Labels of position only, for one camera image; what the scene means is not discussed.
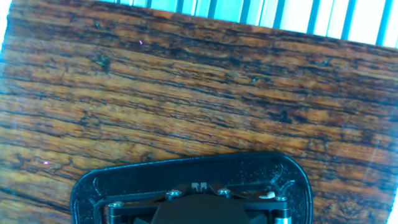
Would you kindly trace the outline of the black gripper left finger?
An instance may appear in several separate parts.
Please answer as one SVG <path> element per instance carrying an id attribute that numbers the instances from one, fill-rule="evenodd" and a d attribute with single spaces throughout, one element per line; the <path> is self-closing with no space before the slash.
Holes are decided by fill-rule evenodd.
<path id="1" fill-rule="evenodd" d="M 112 202 L 108 205 L 108 223 L 134 223 L 139 216 L 152 218 L 163 203 L 195 193 L 199 193 L 199 183 L 178 185 L 162 195 L 146 200 Z"/>

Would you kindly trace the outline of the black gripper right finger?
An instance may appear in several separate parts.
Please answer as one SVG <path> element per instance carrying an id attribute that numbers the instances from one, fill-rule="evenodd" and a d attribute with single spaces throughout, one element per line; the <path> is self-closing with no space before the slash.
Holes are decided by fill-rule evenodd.
<path id="1" fill-rule="evenodd" d="M 292 207 L 286 197 L 253 195 L 220 184 L 199 184 L 200 223 L 291 223 Z"/>

